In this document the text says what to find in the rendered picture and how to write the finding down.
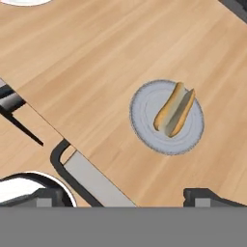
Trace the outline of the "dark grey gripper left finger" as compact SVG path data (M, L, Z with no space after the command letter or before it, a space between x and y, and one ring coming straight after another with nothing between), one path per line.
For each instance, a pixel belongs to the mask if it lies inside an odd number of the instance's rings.
M62 207L63 191L40 188L30 195L19 196L0 203L0 207Z

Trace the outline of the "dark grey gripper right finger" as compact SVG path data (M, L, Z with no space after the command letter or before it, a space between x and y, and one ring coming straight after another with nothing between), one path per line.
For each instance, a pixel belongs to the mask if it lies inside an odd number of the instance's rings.
M183 190L183 197L184 207L245 207L241 203L219 197L208 188L185 188Z

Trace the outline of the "hot dog bun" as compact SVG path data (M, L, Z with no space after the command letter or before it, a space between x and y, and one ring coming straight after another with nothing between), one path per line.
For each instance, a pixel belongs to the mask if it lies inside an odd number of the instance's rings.
M184 84L178 82L168 100L160 108L153 120L156 131L167 137L175 137L183 128L195 99L195 90L186 91Z

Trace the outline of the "grey round plate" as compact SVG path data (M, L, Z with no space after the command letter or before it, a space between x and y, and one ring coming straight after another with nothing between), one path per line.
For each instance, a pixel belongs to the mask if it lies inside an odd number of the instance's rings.
M150 149L166 155L191 151L200 142L205 129L204 113L196 98L182 130L175 137L169 138L154 129L154 118L175 86L171 80L147 82L136 91L129 104L129 120L136 136Z

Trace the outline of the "white round plate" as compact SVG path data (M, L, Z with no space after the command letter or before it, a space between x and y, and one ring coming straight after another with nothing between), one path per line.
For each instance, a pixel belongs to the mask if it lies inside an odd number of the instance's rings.
M16 7L35 7L51 2L52 0L0 0L1 3Z

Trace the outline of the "white round black-rimmed object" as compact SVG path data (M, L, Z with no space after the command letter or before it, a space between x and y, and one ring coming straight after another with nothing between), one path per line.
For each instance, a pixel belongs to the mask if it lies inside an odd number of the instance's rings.
M40 188L62 190L65 207L77 207L73 195L61 181L49 174L37 171L17 173L1 178L0 203L19 196L30 195Z

